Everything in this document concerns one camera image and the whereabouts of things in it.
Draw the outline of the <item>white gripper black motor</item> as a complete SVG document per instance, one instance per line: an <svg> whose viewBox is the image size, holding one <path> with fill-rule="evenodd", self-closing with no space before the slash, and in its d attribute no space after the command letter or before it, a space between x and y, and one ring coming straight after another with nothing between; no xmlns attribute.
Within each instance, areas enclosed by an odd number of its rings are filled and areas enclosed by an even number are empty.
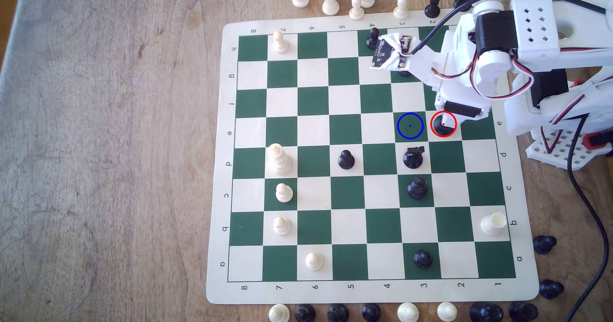
<svg viewBox="0 0 613 322"><path fill-rule="evenodd" d="M410 44L410 73L436 92L435 109L441 122L481 119L495 99L510 70L510 12L466 13L455 31L446 31L441 50L433 51L423 39Z"/></svg>

